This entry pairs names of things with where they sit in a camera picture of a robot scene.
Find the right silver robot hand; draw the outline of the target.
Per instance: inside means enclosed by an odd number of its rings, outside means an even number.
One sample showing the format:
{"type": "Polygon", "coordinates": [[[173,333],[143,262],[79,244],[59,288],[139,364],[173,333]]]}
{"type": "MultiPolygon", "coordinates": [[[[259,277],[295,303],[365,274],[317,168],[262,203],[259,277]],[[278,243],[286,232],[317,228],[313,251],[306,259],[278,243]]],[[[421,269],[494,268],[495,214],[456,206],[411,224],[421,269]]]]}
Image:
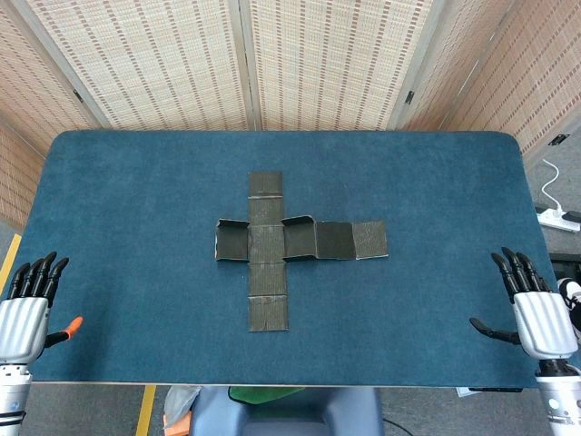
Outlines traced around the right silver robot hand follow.
{"type": "Polygon", "coordinates": [[[492,253],[515,315],[517,330],[493,330],[481,320],[470,324],[490,339],[519,345],[537,361],[566,360],[578,351],[578,342],[569,311],[562,296],[553,292],[523,253],[503,247],[492,253]]]}

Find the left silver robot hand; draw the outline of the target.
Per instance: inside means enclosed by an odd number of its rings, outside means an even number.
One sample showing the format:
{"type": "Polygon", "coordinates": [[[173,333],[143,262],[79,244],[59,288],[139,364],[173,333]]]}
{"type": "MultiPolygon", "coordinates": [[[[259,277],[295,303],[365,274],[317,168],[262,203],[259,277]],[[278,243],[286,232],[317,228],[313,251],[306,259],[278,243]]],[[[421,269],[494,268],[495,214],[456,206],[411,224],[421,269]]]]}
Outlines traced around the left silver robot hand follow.
{"type": "Polygon", "coordinates": [[[1,364],[24,367],[35,362],[45,349],[71,340],[84,318],[74,318],[58,332],[48,331],[61,275],[69,263],[50,252],[34,263],[22,264],[14,273],[1,301],[1,364]]]}

